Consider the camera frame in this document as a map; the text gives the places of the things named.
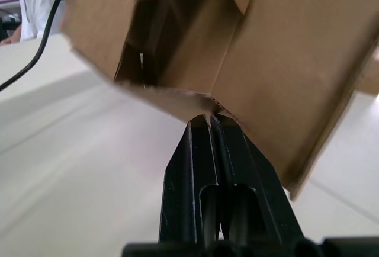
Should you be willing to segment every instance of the white surface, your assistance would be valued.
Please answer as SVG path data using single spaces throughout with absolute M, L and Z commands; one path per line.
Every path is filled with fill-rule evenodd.
M 0 78 L 36 45 L 0 48 Z M 33 73 L 0 93 L 1 256 L 120 256 L 158 238 L 163 173 L 185 124 L 68 48 L 52 37 Z M 293 203 L 315 241 L 379 235 L 378 114 L 375 98 L 356 95 Z

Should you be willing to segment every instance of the black object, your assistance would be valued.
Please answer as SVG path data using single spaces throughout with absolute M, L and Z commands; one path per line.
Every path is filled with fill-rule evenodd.
M 123 251 L 153 256 L 379 256 L 379 239 L 305 239 L 264 155 L 231 118 L 201 115 L 166 168 L 159 243 Z
M 23 69 L 21 69 L 18 73 L 16 73 L 14 76 L 12 76 L 10 79 L 8 79 L 6 82 L 4 82 L 2 85 L 0 85 L 0 92 L 3 91 L 5 88 L 9 87 L 11 84 L 19 80 L 22 76 L 24 76 L 31 68 L 36 65 L 38 60 L 41 58 L 41 55 L 43 53 L 43 50 L 46 47 L 47 39 L 49 38 L 50 29 L 53 24 L 55 12 L 58 9 L 59 3 L 61 0 L 55 0 L 54 4 L 52 6 L 52 10 L 50 11 L 49 17 L 46 22 L 45 31 L 43 32 L 42 40 L 40 43 L 40 47 L 37 50 L 36 55 L 32 58 L 30 63 L 26 65 Z

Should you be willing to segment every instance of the white table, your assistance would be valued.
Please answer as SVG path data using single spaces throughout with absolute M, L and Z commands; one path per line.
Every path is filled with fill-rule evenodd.
M 0 81 L 38 44 L 0 47 Z M 0 128 L 1 256 L 120 256 L 127 242 L 157 240 L 185 123 L 111 86 L 57 35 L 0 93 Z M 377 141 L 379 105 L 358 94 L 293 204 L 307 236 L 379 235 Z

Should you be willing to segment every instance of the open cardboard box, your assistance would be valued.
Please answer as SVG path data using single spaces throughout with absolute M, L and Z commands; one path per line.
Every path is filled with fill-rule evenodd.
M 233 117 L 292 196 L 372 65 L 379 28 L 378 0 L 67 5 L 64 32 L 105 76 L 185 121 Z

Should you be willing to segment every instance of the person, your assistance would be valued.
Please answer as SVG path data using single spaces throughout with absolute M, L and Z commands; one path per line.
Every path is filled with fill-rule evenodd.
M 21 25 L 11 37 L 2 40 L 0 45 L 42 38 L 53 3 L 54 0 L 20 0 Z M 65 1 L 62 0 L 55 14 L 50 34 L 59 32 L 65 5 Z

